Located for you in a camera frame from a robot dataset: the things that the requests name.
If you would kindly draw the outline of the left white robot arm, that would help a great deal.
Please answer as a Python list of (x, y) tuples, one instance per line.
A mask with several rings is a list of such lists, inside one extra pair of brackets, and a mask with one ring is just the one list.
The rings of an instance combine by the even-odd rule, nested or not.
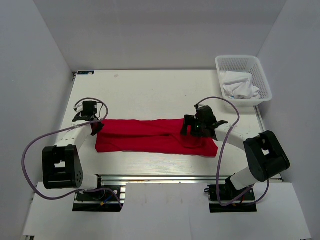
[(79, 151), (89, 136), (97, 135), (104, 127), (97, 117), (98, 101), (85, 100), (74, 106), (76, 112), (72, 129), (67, 130), (54, 146), (42, 150), (43, 183), (46, 189), (88, 190), (99, 200), (105, 196), (106, 187), (95, 174), (84, 172)]

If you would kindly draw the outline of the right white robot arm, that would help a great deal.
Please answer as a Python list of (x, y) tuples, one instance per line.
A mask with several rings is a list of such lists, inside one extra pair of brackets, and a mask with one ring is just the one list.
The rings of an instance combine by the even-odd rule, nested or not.
[(224, 184), (226, 195), (233, 200), (242, 196), (245, 188), (263, 183), (290, 168), (290, 161), (272, 131), (257, 136), (236, 132), (227, 121), (218, 121), (207, 105), (196, 107), (195, 115), (184, 116), (180, 134), (226, 141), (245, 152), (248, 167), (227, 178)]

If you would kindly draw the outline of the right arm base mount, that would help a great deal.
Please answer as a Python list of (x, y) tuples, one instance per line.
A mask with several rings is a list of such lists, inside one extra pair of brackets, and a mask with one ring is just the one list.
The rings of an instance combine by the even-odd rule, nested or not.
[[(239, 197), (236, 201), (231, 203), (228, 206), (221, 206), (218, 202), (216, 185), (208, 185), (204, 189), (204, 193), (208, 195), (209, 198), (209, 212), (211, 214), (217, 213), (255, 213), (257, 212), (256, 204), (253, 202), (256, 200), (254, 190), (250, 189), (246, 194)], [(245, 191), (245, 188), (242, 190), (235, 190), (228, 187), (226, 184), (219, 185), (219, 195), (220, 201), (225, 204), (230, 202), (235, 197), (240, 195)]]

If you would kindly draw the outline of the red t shirt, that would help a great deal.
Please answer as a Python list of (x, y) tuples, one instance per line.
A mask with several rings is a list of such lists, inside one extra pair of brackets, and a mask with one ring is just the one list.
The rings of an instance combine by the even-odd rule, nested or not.
[(214, 158), (216, 143), (207, 137), (181, 135), (182, 119), (106, 119), (97, 134), (98, 153), (144, 152)]

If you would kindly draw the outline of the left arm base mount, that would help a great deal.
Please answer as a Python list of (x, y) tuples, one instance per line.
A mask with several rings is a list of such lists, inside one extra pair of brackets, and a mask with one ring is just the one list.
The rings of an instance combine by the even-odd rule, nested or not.
[(73, 212), (119, 213), (125, 202), (126, 183), (123, 181), (102, 180), (98, 188), (113, 191), (77, 193), (73, 201)]

